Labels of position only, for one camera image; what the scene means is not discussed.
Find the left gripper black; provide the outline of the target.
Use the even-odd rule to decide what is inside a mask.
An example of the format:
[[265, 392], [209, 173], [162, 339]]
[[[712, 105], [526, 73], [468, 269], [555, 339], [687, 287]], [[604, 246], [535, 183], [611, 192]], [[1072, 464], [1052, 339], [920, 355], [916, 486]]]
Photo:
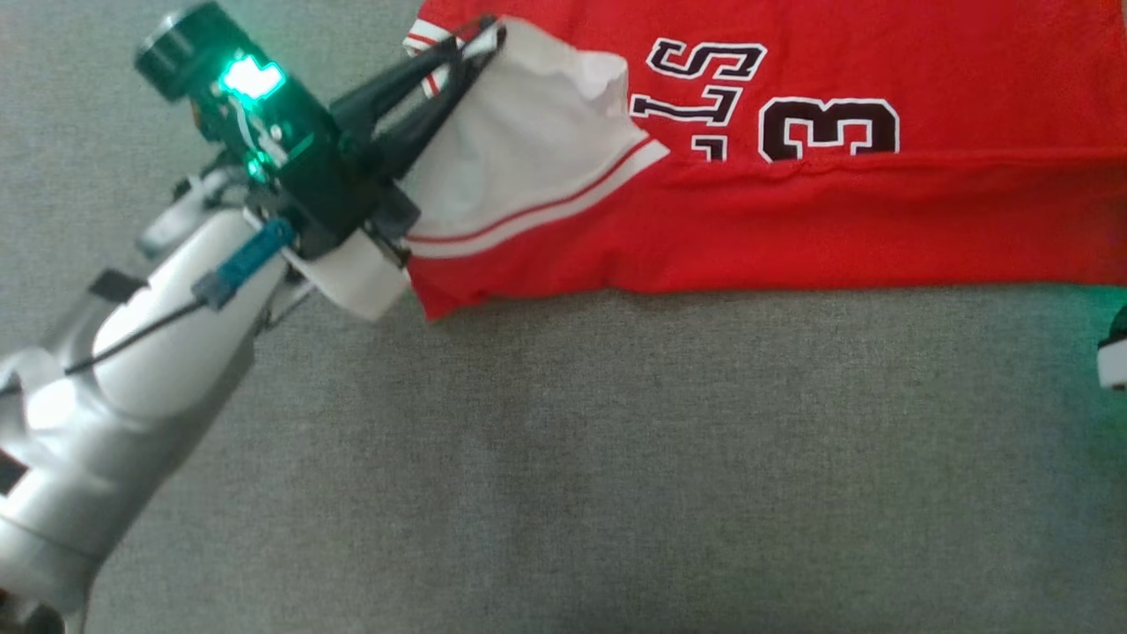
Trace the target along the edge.
[[[420, 211], [399, 178], [506, 39], [498, 18], [478, 18], [323, 102], [222, 5], [199, 3], [158, 24], [137, 50], [136, 69], [165, 100], [190, 104], [196, 128], [248, 185], [250, 208], [286, 218], [299, 256], [319, 258], [355, 232], [402, 240]], [[446, 80], [375, 134], [379, 120], [436, 75]]]

